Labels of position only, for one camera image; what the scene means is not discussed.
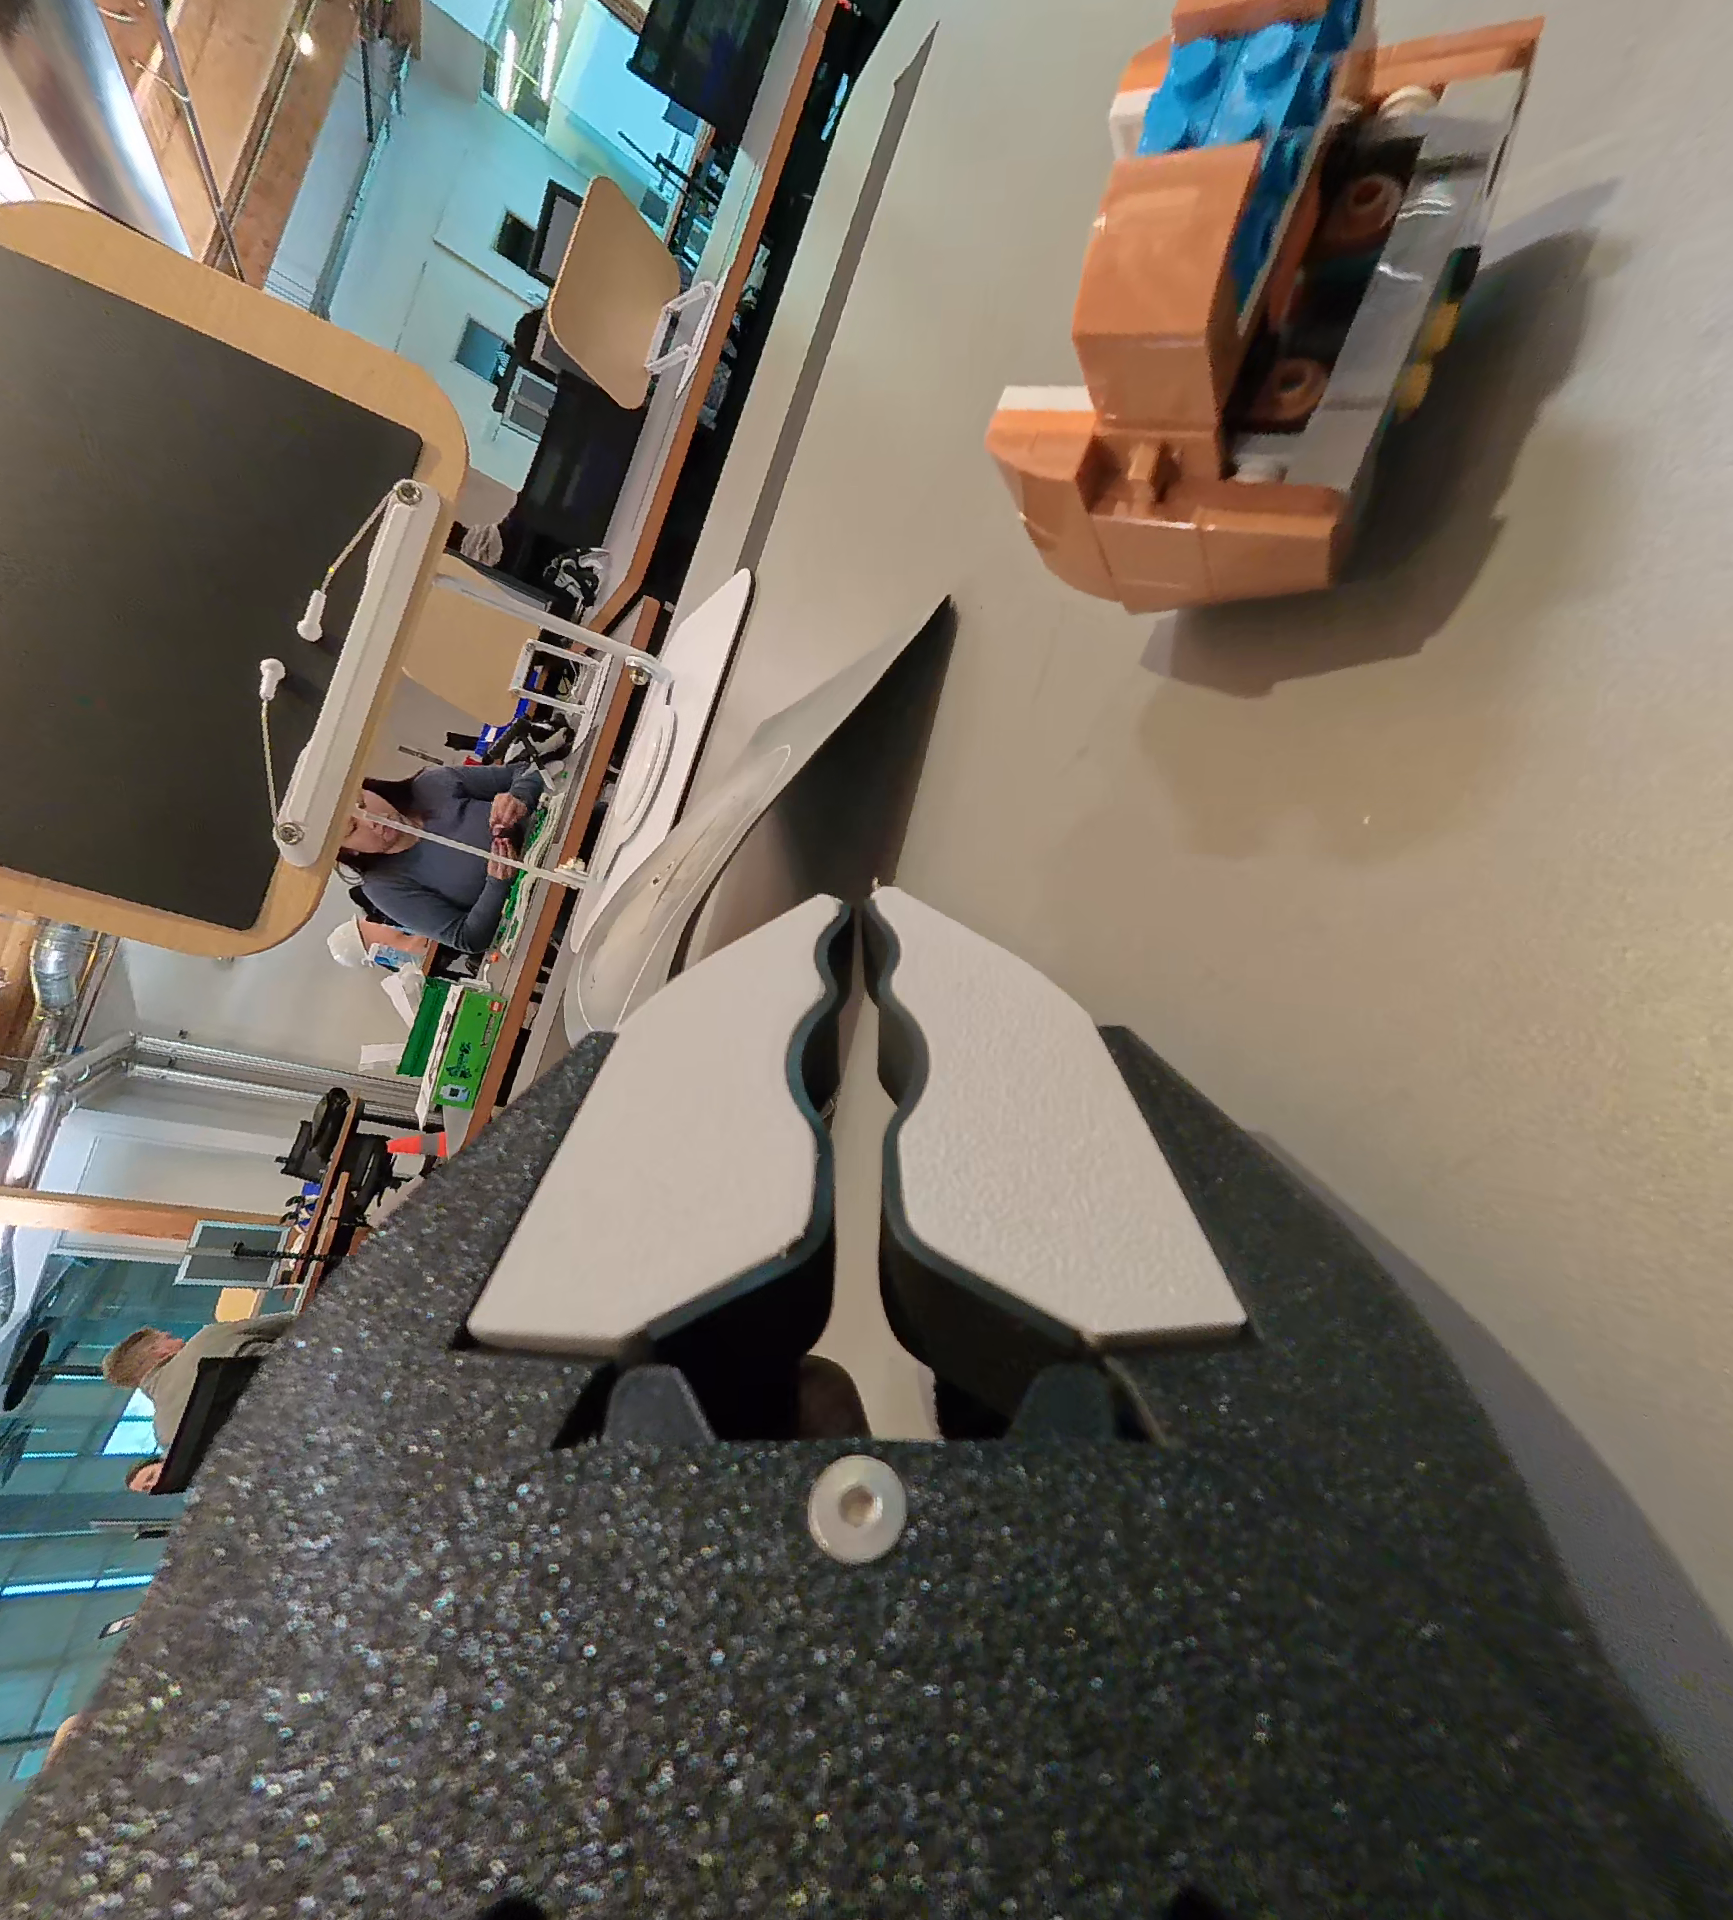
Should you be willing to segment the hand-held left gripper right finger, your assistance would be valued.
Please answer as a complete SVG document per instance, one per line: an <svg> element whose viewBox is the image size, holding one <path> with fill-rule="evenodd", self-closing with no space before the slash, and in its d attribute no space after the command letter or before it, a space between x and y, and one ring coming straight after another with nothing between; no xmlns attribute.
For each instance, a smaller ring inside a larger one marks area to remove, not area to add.
<svg viewBox="0 0 1733 1920"><path fill-rule="evenodd" d="M923 1276L1096 1354L1246 1313L1102 1030L1045 972L898 886L865 911L880 1198Z"/></svg>

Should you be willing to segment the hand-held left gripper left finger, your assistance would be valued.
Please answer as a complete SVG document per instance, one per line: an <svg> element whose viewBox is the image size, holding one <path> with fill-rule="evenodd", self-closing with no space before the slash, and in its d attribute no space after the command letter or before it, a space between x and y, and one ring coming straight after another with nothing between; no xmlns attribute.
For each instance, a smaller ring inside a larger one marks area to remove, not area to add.
<svg viewBox="0 0 1733 1920"><path fill-rule="evenodd" d="M831 1243L850 920L817 895L622 1023L466 1317L478 1346L626 1354Z"/></svg>

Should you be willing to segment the brown toy brick model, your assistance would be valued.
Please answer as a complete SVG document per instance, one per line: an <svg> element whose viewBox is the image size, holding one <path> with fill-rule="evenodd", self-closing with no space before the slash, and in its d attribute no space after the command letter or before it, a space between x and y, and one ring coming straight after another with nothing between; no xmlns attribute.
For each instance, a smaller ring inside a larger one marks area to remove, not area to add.
<svg viewBox="0 0 1733 1920"><path fill-rule="evenodd" d="M1079 383L985 446L1058 581L1132 615L1329 592L1481 267L1544 21L1380 43L1371 3L1173 4L1125 68Z"/></svg>

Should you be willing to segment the grey desk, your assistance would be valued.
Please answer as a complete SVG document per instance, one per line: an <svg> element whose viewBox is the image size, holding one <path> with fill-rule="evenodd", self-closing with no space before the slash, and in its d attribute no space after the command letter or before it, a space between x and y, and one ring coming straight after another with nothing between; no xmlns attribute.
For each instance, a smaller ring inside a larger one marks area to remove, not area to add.
<svg viewBox="0 0 1733 1920"><path fill-rule="evenodd" d="M1126 1024L1444 1289L1733 1642L1733 4L1542 14L1482 270L1335 592L1137 619L982 446L1076 379L1166 4L904 4L683 591L710 742L958 612L898 883Z"/></svg>

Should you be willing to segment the green box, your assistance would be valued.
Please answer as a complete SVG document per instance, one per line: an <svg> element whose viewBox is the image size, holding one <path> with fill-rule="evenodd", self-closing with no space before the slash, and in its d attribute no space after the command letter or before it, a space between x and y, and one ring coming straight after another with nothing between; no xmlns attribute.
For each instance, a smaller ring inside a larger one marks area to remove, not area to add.
<svg viewBox="0 0 1733 1920"><path fill-rule="evenodd" d="M474 1107L506 1007L482 981L424 981L399 1059L399 1074L418 1081L417 1116L424 1131L439 1125L445 1110Z"/></svg>

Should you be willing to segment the grey instruction booklet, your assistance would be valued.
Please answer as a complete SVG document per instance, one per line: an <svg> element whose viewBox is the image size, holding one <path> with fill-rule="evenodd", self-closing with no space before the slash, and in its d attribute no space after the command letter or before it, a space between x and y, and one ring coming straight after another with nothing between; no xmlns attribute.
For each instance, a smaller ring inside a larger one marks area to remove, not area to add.
<svg viewBox="0 0 1733 1920"><path fill-rule="evenodd" d="M734 855L893 672L948 643L954 621L945 597L919 629L894 635L768 716L722 781L688 784L662 846L606 905L580 952L564 951L556 965L569 1045L613 1036L684 968L695 924Z"/></svg>

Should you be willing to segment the black wood-rimmed panel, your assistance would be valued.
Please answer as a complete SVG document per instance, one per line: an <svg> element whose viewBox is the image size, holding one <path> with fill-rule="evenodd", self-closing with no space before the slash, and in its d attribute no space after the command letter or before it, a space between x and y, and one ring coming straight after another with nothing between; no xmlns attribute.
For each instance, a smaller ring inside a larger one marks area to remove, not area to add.
<svg viewBox="0 0 1733 1920"><path fill-rule="evenodd" d="M0 911L212 959L295 934L466 466L420 367L0 204Z"/></svg>

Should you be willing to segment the small wooden panel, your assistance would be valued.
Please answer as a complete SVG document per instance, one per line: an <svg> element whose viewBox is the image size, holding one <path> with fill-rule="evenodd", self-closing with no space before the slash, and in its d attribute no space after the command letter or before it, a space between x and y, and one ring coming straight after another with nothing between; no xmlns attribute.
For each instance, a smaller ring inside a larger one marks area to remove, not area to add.
<svg viewBox="0 0 1733 1920"><path fill-rule="evenodd" d="M635 414L680 296L680 267L638 207L610 179L593 180L547 298L545 331L556 359Z"/></svg>

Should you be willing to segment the dark monitor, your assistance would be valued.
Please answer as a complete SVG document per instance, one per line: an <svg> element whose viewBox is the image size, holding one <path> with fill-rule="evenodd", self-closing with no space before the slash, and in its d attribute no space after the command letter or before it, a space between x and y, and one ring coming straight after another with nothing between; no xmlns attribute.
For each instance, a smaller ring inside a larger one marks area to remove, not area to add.
<svg viewBox="0 0 1733 1920"><path fill-rule="evenodd" d="M648 3L628 71L713 132L736 140L786 3Z"/></svg>

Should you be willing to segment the smooth silver ventilation duct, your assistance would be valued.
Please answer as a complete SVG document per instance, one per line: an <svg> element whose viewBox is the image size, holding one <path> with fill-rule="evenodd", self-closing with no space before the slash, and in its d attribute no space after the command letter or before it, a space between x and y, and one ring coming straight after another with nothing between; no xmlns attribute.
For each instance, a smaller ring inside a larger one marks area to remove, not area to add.
<svg viewBox="0 0 1733 1920"><path fill-rule="evenodd" d="M0 3L0 53L80 198L188 259L188 238L98 6Z"/></svg>

